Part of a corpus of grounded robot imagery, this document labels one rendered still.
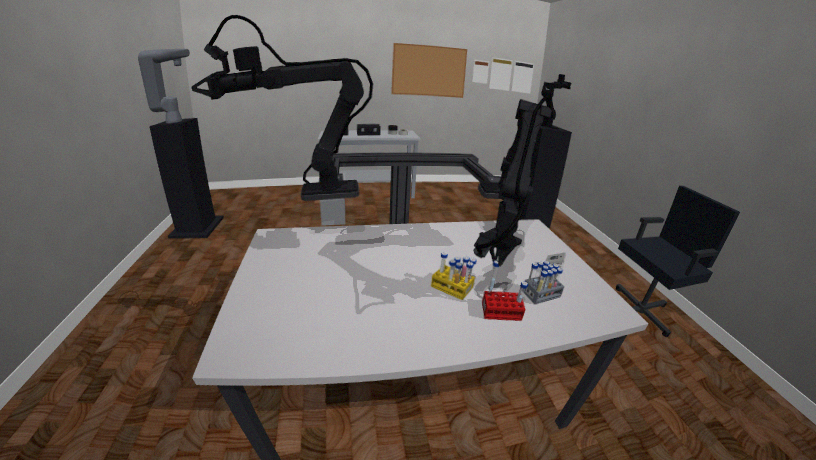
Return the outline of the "yellow tube rack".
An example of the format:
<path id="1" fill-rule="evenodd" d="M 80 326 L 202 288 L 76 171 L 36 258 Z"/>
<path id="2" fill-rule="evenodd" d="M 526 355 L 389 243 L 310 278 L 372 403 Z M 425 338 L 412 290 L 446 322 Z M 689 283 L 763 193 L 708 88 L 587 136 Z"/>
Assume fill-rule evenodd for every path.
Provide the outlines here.
<path id="1" fill-rule="evenodd" d="M 441 273 L 439 269 L 432 275 L 431 287 L 463 300 L 466 297 L 466 295 L 472 290 L 475 277 L 473 276 L 468 283 L 465 283 L 464 282 L 465 277 L 462 277 L 460 274 L 460 281 L 458 284 L 456 284 L 454 283 L 454 278 L 453 281 L 448 280 L 449 268 L 450 268 L 449 266 L 445 265 L 446 270 L 443 273 Z M 451 285 L 450 289 L 448 289 L 447 284 Z M 454 291 L 453 287 L 458 288 L 457 291 Z"/>

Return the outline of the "red rack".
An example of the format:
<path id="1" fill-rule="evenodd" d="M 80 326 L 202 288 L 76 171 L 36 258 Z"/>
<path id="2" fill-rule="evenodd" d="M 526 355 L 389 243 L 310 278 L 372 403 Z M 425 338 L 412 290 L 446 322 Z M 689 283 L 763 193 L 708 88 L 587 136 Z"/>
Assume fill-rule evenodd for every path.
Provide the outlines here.
<path id="1" fill-rule="evenodd" d="M 522 321 L 526 309 L 523 299 L 521 303 L 516 301 L 517 296 L 518 293 L 484 291 L 482 300 L 484 319 Z"/>

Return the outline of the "yellow tube with dark blue cap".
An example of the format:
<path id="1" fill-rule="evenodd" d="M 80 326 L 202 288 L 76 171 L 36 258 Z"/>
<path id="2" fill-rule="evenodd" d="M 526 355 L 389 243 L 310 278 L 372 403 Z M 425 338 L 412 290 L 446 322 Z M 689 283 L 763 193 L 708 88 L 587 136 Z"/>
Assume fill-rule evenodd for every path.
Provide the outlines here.
<path id="1" fill-rule="evenodd" d="M 547 275 L 548 275 L 547 271 L 542 271 L 541 272 L 541 278 L 540 278 L 540 281 L 539 281 L 539 284 L 538 284 L 538 287 L 537 287 L 537 291 L 542 290 Z"/>

